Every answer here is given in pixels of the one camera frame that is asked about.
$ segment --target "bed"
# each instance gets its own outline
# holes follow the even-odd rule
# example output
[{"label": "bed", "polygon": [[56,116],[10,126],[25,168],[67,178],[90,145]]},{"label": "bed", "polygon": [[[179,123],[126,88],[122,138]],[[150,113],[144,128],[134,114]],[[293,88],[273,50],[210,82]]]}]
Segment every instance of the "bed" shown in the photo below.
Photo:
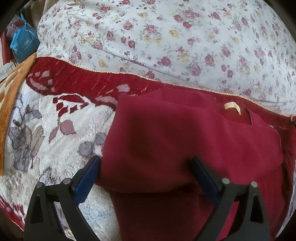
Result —
[{"label": "bed", "polygon": [[[287,117],[296,112],[296,43],[262,0],[60,0],[41,18],[38,36],[38,58],[10,117],[0,177],[0,207],[22,229],[38,181],[59,183],[92,154],[102,155],[118,95],[151,91],[138,77],[238,95]],[[279,233],[295,200],[293,191]],[[107,191],[94,186],[79,207],[101,240],[120,240]]]}]

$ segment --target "blue bag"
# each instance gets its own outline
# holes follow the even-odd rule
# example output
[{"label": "blue bag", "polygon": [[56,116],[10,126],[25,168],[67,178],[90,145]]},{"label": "blue bag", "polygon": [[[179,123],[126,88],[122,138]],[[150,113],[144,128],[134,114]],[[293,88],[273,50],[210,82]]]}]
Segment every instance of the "blue bag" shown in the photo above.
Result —
[{"label": "blue bag", "polygon": [[36,52],[40,44],[37,31],[27,23],[22,13],[20,17],[24,21],[24,26],[14,34],[10,45],[13,55],[19,63]]}]

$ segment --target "white floral fabric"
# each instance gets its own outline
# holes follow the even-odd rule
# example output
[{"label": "white floral fabric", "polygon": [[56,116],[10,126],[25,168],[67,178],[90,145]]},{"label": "white floral fabric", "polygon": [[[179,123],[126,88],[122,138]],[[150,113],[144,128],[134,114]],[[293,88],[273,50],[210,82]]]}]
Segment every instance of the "white floral fabric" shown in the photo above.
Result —
[{"label": "white floral fabric", "polygon": [[296,112],[296,43],[263,0],[60,0],[38,35],[39,56]]}]

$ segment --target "silver screw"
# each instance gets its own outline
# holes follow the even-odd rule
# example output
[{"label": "silver screw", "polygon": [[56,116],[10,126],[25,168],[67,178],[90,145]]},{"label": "silver screw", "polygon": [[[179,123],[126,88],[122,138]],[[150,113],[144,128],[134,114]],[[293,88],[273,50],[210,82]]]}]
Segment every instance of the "silver screw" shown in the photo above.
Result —
[{"label": "silver screw", "polygon": [[43,185],[43,183],[39,182],[39,183],[36,184],[36,187],[37,187],[37,188],[41,188],[42,185]]},{"label": "silver screw", "polygon": [[257,184],[257,182],[252,181],[251,182],[251,186],[254,187],[254,188],[256,188],[258,186],[258,184]]},{"label": "silver screw", "polygon": [[230,180],[229,180],[228,178],[223,178],[223,179],[222,179],[222,182],[223,182],[224,184],[229,184],[229,183],[230,183]]},{"label": "silver screw", "polygon": [[71,179],[70,178],[66,178],[63,180],[63,183],[64,184],[69,184],[71,182]]}]

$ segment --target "clear plastic bag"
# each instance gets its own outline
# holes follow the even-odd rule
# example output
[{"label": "clear plastic bag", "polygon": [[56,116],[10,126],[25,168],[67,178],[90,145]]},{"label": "clear plastic bag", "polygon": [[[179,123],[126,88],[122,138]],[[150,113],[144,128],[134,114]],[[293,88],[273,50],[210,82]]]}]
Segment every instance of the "clear plastic bag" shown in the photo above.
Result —
[{"label": "clear plastic bag", "polygon": [[13,17],[10,21],[8,27],[6,28],[6,36],[9,40],[12,40],[13,35],[17,32],[17,30],[21,29],[24,26],[24,21],[17,15]]}]

